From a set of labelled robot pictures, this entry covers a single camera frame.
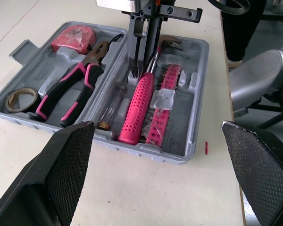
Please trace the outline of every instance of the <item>pliers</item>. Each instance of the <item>pliers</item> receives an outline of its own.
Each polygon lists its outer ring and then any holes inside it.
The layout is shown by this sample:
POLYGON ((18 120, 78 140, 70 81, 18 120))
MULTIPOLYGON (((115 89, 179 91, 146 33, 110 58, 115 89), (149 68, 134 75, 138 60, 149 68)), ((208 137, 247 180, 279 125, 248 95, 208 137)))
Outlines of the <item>pliers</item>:
POLYGON ((82 62, 72 65, 62 79, 48 91, 34 113, 34 118, 38 121, 46 121, 66 91, 84 78, 84 85, 78 98, 61 118, 60 124, 63 127, 72 125, 92 95, 98 77, 104 72, 100 63, 108 52, 111 42, 117 41, 122 36, 119 34, 110 42, 102 41, 86 55, 82 62))

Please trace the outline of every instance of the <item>person's leg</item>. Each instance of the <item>person's leg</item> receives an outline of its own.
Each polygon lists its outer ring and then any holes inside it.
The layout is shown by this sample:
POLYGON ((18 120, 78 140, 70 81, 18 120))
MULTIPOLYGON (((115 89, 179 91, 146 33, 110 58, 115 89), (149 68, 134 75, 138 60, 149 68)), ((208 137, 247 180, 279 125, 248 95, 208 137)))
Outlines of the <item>person's leg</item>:
MULTIPOLYGON (((249 2, 250 10, 244 15, 222 13, 225 49, 227 57, 231 61, 243 59, 245 49, 266 6, 266 0, 249 0, 249 2)), ((231 7, 238 6, 233 0, 227 0, 226 4, 231 7)))

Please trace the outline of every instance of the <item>pink hammer handle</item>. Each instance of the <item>pink hammer handle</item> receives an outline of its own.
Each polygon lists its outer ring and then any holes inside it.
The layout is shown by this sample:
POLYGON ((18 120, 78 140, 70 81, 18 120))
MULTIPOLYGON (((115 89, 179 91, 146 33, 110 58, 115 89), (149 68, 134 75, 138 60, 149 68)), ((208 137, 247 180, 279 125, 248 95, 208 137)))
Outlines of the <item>pink hammer handle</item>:
POLYGON ((153 85, 154 75, 150 72, 145 73, 134 91, 125 123, 118 137, 119 142, 130 145, 138 143, 152 98, 153 85))

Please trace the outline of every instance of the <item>pink screwdriver bit holder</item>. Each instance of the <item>pink screwdriver bit holder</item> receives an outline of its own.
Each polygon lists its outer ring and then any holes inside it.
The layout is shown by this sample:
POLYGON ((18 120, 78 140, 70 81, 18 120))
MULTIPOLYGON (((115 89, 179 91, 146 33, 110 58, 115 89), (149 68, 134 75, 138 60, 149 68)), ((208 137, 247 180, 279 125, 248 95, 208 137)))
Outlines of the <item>pink screwdriver bit holder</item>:
POLYGON ((134 91, 125 123, 118 137, 119 142, 130 145, 138 143, 152 98, 153 86, 154 75, 150 72, 145 73, 134 91))
MULTIPOLYGON (((161 88, 176 89, 180 70, 180 65, 169 65, 161 88)), ((146 144, 152 144, 161 147, 169 119, 169 114, 169 110, 155 110, 146 144)))

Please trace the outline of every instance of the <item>floor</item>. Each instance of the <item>floor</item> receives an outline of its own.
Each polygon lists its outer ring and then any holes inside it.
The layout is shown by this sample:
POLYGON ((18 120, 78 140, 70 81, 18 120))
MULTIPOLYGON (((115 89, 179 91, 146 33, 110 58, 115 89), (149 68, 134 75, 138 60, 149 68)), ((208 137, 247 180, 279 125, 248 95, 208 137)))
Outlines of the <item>floor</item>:
MULTIPOLYGON (((268 0, 266 11, 283 12, 283 0, 276 8, 272 6, 272 0, 268 0)), ((260 53, 270 49, 281 49, 283 46, 283 22, 276 21, 260 21, 256 32, 254 33, 248 48, 246 49, 246 56, 244 61, 247 61, 260 53)), ((277 105, 263 99, 262 102, 266 105, 277 105)), ((273 118, 278 113, 266 112, 261 110, 249 110, 249 113, 235 118, 236 122, 257 126, 267 120, 273 118)), ((272 126, 268 131, 274 133, 283 142, 283 121, 272 126)), ((249 203, 244 197, 244 209, 247 226, 260 226, 254 212, 252 211, 249 203)))

